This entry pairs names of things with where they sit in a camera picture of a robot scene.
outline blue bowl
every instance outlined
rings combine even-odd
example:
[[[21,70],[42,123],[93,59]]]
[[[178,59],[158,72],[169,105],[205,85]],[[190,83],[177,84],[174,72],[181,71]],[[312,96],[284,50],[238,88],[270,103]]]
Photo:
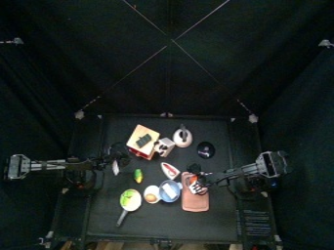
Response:
[[[163,186],[169,184],[171,189],[175,191],[177,193],[177,196],[174,198],[170,197],[170,195],[166,193],[165,189],[163,189]],[[159,187],[159,194],[161,194],[161,197],[162,197],[162,200],[166,201],[166,202],[174,202],[175,200],[178,200],[178,198],[181,197],[181,192],[182,192],[182,188],[183,188],[183,185],[181,183],[177,183],[174,182],[173,180],[167,180],[165,181],[162,184],[161,184],[161,187]]]

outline black backdrop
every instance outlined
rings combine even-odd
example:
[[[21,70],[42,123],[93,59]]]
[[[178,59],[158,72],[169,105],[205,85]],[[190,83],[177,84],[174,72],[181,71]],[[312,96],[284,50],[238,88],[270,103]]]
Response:
[[[286,148],[300,170],[276,197],[284,240],[293,249],[332,249],[333,51],[317,45],[334,36],[333,7],[2,1],[0,41],[26,42],[0,44],[2,160],[18,152],[63,158],[81,109],[229,116],[250,109],[264,147]],[[57,184],[35,178],[0,184],[2,248],[31,245],[49,230]]]

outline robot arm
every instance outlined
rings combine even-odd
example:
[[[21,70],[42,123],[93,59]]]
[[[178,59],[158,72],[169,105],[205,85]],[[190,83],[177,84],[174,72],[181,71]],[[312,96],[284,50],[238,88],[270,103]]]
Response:
[[[229,169],[222,173],[204,173],[193,167],[189,171],[197,174],[197,184],[201,188],[209,188],[213,185],[228,186],[230,181],[238,178],[261,178],[265,180],[277,179],[281,175],[292,171],[288,165],[288,153],[285,151],[264,152],[253,164],[241,168]]]

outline black table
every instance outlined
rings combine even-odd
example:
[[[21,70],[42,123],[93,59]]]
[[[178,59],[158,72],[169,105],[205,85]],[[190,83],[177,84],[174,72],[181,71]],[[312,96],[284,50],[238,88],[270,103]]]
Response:
[[[155,155],[146,160],[133,154],[131,164],[121,169],[118,176],[111,168],[105,170],[103,188],[95,195],[75,198],[62,195],[55,226],[58,239],[77,240],[83,245],[97,240],[205,243],[248,240],[248,236],[244,236],[248,229],[241,227],[245,216],[237,211],[238,208],[245,211],[249,205],[244,202],[241,210],[241,202],[225,187],[210,189],[210,208],[206,212],[185,211],[182,198],[174,203],[159,201],[149,204],[143,201],[138,211],[131,212],[122,226],[117,227],[123,211],[119,204],[122,192],[134,188],[143,193],[146,187],[159,186],[167,180],[161,162],[169,162],[182,172],[194,162],[205,172],[222,172],[254,163],[261,153],[256,124],[245,118],[93,115],[78,122],[70,154],[94,157],[113,144],[126,144],[138,124],[159,132],[161,139],[173,139],[174,132],[185,124],[193,132],[194,142],[188,148],[175,147],[166,158]],[[216,155],[210,159],[197,155],[196,148],[201,142],[212,142],[216,146]],[[141,184],[134,180],[137,168],[143,171]],[[270,199],[265,199],[257,202],[256,209],[272,215],[270,206]],[[269,219],[269,222],[272,225],[265,241],[270,241],[276,233],[274,221]]]

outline wooden block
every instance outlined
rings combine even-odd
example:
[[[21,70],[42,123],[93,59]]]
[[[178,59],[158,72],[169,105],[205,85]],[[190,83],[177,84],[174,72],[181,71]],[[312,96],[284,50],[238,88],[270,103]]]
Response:
[[[145,135],[151,136],[151,141],[143,146],[139,147],[138,140],[145,137]],[[154,154],[154,143],[158,141],[161,134],[146,128],[142,125],[138,125],[135,131],[133,132],[131,138],[127,142],[127,146],[130,147],[130,151],[139,157],[150,160]]]

